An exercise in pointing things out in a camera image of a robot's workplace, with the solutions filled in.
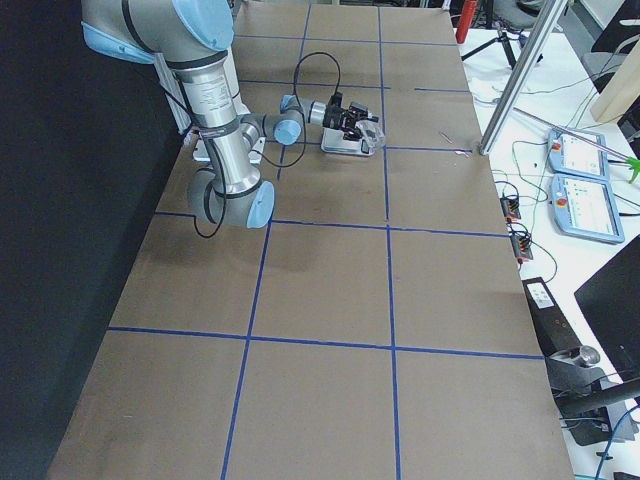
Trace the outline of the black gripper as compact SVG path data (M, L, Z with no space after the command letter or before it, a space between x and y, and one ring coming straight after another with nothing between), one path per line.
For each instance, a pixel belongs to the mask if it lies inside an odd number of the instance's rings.
M368 107L357 102L351 102L348 109L342 104L343 95L335 92L326 105L323 126L344 133L346 140L356 141L364 138L362 129L358 126L361 121L378 122L378 117L369 112Z

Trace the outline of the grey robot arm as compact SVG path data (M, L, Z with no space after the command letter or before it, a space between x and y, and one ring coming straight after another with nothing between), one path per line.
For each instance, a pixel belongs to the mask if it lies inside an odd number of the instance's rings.
M341 105L286 95L276 115L255 115L239 94L231 51L232 8L226 1L85 1L82 28L87 46L103 55L151 64L163 55L181 84L186 112L210 164L189 186L194 215L215 226L261 228L275 203L271 182L251 158L261 139L292 145L309 124L323 127L326 152L370 156L385 144L379 120L364 105Z

